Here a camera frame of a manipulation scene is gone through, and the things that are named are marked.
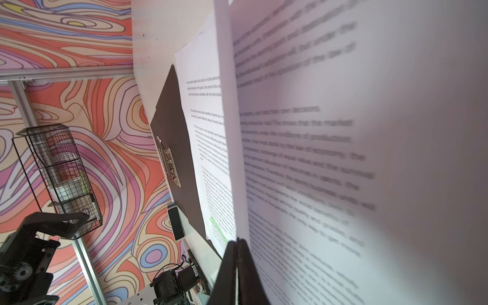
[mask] clipboard clip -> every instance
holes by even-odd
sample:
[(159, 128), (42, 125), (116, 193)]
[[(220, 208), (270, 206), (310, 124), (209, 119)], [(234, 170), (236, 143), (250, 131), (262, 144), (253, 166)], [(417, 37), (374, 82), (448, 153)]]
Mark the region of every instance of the clipboard clip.
[(178, 172), (176, 171), (175, 162), (173, 155), (171, 154), (171, 149), (165, 148), (161, 139), (156, 136), (156, 142), (158, 143), (158, 152), (161, 160), (163, 161), (164, 171), (166, 172), (166, 177), (171, 178), (171, 180), (176, 183), (177, 186), (181, 187), (180, 178), (178, 178)]

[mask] wire mesh basket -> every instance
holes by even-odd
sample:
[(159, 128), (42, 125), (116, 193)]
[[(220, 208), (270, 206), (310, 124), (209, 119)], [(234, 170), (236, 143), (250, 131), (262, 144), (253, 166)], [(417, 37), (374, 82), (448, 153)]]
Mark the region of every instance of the wire mesh basket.
[(75, 234), (77, 239), (102, 225), (102, 213), (80, 153), (69, 128), (63, 124), (29, 127), (17, 133), (20, 137), (12, 139), (24, 174), (29, 181), (14, 139), (24, 137), (34, 156), (34, 161), (41, 172), (42, 180), (51, 198), (51, 204), (57, 213), (82, 212), (89, 215), (89, 220)]

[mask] patterned fabric backdrop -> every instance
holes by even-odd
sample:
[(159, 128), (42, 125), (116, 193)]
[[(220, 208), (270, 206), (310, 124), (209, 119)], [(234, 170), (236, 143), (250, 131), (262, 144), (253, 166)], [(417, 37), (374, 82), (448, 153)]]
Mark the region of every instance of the patterned fabric backdrop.
[(0, 69), (132, 64), (130, 0), (0, 0)]
[[(135, 79), (33, 83), (28, 88), (42, 124), (70, 127), (103, 214), (84, 237), (111, 304), (148, 285), (161, 266), (179, 262), (166, 212), (169, 193)], [(37, 210), (11, 144), (24, 128), (7, 87), (0, 87), (0, 241)], [(43, 210), (49, 198), (30, 152), (18, 141)], [(92, 304), (73, 247), (60, 240), (49, 272), (59, 304)]]

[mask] metal rod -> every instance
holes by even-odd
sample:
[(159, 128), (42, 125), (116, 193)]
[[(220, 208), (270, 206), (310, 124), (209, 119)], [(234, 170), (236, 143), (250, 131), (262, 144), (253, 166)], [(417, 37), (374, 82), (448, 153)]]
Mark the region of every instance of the metal rod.
[(35, 68), (0, 70), (0, 84), (8, 81), (74, 81), (84, 79), (113, 78), (115, 76), (134, 76), (132, 65)]
[(25, 178), (27, 179), (27, 183), (29, 183), (29, 187), (31, 188), (32, 195), (34, 195), (34, 199), (36, 200), (37, 206), (39, 207), (39, 211), (42, 212), (41, 205), (39, 204), (39, 200), (37, 200), (36, 193), (34, 192), (34, 188), (32, 187), (32, 184), (30, 183), (29, 176), (27, 175), (27, 171), (25, 170), (24, 163), (22, 162), (22, 159), (20, 158), (19, 150), (17, 149), (17, 146), (15, 145), (14, 139), (17, 138), (22, 138), (22, 137), (13, 137), (12, 138), (12, 144), (14, 146), (15, 152), (17, 153), (17, 157), (19, 158), (20, 165), (22, 166), (22, 170), (24, 171)]
[(72, 244), (73, 248), (75, 249), (76, 256), (80, 261), (81, 269), (85, 275), (88, 287), (93, 294), (95, 303), (97, 305), (108, 305), (107, 298), (105, 297), (102, 287), (100, 286), (98, 275), (93, 267), (93, 262), (90, 258), (90, 254), (88, 253), (88, 249), (83, 242), (83, 238), (73, 240)]
[(27, 127), (39, 126), (23, 82), (9, 81), (8, 86), (10, 87), (10, 90), (12, 90), (12, 95), (17, 102), (17, 107), (19, 108), (20, 116), (22, 117), (24, 124)]

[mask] black mechanical part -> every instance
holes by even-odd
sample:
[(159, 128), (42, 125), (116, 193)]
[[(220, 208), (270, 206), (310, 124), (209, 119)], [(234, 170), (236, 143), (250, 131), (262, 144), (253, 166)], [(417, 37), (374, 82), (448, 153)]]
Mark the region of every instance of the black mechanical part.
[(236, 270), (239, 285), (238, 304), (270, 305), (247, 242), (239, 238), (237, 242), (230, 241), (227, 244), (215, 287), (207, 305), (235, 304)]
[(42, 240), (37, 232), (71, 237), (88, 220), (84, 213), (51, 214), (36, 212), (22, 221), (0, 247), (0, 304), (51, 305), (59, 299), (46, 296), (53, 275), (46, 270), (58, 241)]
[(208, 284), (207, 278), (205, 277), (202, 268), (200, 268), (200, 265), (198, 264), (198, 261), (195, 259), (195, 256), (193, 255), (193, 252), (191, 252), (191, 250), (188, 250), (188, 255), (190, 257), (189, 261), (193, 263), (193, 266), (197, 270), (198, 279), (200, 280), (203, 288), (202, 292), (206, 295), (210, 295), (212, 291), (210, 290), (210, 285)]

